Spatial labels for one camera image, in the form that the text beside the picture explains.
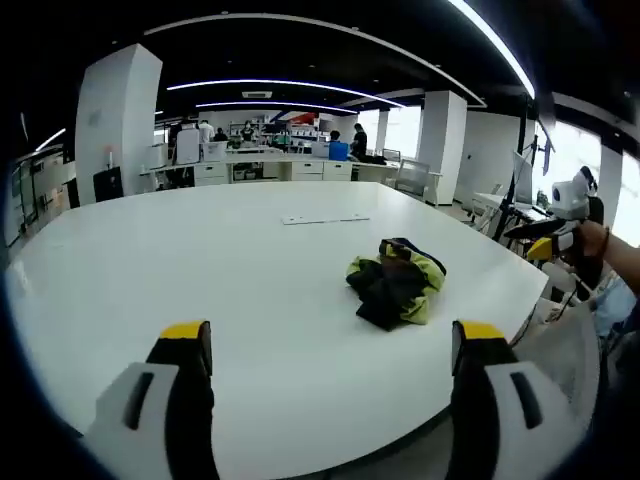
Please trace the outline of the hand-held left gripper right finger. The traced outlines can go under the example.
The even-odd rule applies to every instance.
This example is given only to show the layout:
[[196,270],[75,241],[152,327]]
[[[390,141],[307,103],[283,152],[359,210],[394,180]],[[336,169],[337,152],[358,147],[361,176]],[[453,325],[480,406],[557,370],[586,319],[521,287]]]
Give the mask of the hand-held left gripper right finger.
[[595,410],[595,333],[568,320],[512,347],[495,326],[452,327],[450,479],[545,479]]

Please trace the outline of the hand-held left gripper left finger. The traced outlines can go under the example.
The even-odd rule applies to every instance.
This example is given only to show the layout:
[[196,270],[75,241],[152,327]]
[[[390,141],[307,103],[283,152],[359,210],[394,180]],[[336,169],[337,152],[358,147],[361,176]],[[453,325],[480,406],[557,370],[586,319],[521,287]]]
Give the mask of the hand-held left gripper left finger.
[[84,446],[118,479],[217,479],[212,375],[210,323],[167,327],[99,396]]

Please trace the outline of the person's right hand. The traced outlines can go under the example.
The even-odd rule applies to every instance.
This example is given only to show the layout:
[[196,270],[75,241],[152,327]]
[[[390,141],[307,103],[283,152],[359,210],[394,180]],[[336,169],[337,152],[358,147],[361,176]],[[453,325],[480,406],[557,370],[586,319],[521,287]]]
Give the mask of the person's right hand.
[[602,259],[608,248],[610,228],[587,220],[580,225],[579,233],[584,255]]

